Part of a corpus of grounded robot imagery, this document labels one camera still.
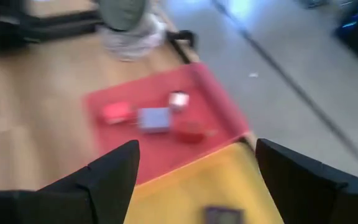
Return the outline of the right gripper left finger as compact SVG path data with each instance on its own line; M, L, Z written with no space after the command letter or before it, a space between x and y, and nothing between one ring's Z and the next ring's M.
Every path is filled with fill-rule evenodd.
M136 184L139 162L139 141L130 140L40 190L64 196L82 194L93 223L123 223Z

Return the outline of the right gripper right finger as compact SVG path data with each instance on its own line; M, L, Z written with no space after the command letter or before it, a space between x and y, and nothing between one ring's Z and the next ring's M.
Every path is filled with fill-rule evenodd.
M268 139L258 139L260 173L285 223L355 223L345 173Z

